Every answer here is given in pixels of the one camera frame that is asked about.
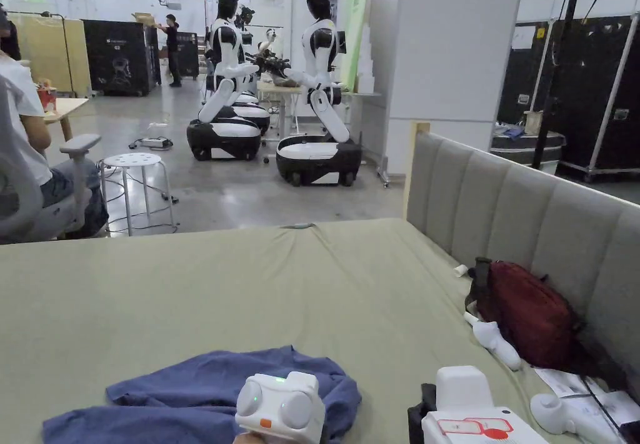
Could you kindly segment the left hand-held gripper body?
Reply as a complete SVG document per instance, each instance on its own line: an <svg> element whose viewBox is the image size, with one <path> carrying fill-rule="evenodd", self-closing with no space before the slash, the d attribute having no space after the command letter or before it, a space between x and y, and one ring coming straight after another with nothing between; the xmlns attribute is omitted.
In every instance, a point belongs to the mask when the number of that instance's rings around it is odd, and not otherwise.
<svg viewBox="0 0 640 444"><path fill-rule="evenodd" d="M318 391L309 373L249 376L238 394L236 424L265 443L321 443L326 408Z"/></svg>

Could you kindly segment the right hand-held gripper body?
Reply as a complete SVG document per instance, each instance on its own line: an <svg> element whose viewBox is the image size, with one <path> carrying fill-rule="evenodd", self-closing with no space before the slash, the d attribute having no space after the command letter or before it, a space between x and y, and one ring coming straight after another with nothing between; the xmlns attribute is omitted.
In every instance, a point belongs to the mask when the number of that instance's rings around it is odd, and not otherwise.
<svg viewBox="0 0 640 444"><path fill-rule="evenodd" d="M421 385L421 401L407 410L410 443L542 443L515 412L497 406L483 372L475 366L438 369L435 383Z"/></svg>

